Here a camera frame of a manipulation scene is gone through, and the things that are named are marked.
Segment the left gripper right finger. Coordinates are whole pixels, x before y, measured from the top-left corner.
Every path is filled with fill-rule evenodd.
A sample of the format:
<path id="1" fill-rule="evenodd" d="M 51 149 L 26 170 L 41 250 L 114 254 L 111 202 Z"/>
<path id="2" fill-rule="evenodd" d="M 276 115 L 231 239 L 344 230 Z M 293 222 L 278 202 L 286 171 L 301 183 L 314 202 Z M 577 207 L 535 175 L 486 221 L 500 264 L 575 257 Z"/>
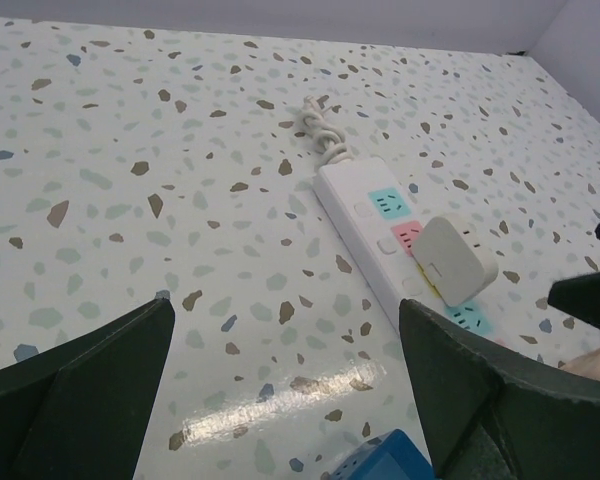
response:
<path id="1" fill-rule="evenodd" d="M 600 381 L 402 300 L 399 331 L 438 479 L 600 479 Z"/>

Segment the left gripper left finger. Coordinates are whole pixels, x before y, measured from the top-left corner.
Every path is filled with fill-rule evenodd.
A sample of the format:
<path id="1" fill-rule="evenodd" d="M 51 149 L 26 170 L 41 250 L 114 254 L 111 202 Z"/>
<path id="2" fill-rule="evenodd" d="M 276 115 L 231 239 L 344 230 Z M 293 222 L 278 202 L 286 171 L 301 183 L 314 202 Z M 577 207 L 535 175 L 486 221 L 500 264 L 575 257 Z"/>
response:
<path id="1" fill-rule="evenodd" d="M 130 479 L 175 312 L 154 299 L 0 369 L 0 479 Z"/>

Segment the blue cube socket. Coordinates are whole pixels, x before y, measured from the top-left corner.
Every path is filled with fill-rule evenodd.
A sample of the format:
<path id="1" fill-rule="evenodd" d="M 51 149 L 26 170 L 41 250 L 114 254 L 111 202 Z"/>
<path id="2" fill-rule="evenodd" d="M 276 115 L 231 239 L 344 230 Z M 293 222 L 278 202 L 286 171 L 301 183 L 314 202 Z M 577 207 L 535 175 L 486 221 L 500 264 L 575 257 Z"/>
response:
<path id="1" fill-rule="evenodd" d="M 400 429 L 361 444 L 326 479 L 434 480 L 434 470 Z"/>

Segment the white plug adapter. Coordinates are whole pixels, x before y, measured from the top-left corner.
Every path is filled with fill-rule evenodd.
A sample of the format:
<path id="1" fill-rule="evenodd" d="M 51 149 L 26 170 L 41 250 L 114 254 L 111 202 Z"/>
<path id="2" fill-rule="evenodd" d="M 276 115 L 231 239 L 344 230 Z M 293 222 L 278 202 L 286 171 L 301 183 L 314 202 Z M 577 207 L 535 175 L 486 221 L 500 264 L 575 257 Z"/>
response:
<path id="1" fill-rule="evenodd" d="M 499 273 L 493 252 L 455 213 L 433 217 L 412 244 L 411 252 L 449 307 L 474 298 Z"/>

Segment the white power strip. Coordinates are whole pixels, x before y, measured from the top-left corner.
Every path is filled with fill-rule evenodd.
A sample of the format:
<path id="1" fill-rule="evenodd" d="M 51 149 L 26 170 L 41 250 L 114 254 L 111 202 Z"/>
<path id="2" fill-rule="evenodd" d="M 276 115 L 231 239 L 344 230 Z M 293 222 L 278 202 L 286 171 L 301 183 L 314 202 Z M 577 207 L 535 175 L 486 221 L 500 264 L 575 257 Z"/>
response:
<path id="1" fill-rule="evenodd" d="M 391 324 L 399 322 L 401 301 L 414 299 L 471 333 L 508 344 L 477 295 L 449 307 L 429 283 L 411 247 L 435 216 L 417 211 L 382 159 L 322 166 L 313 189 Z"/>

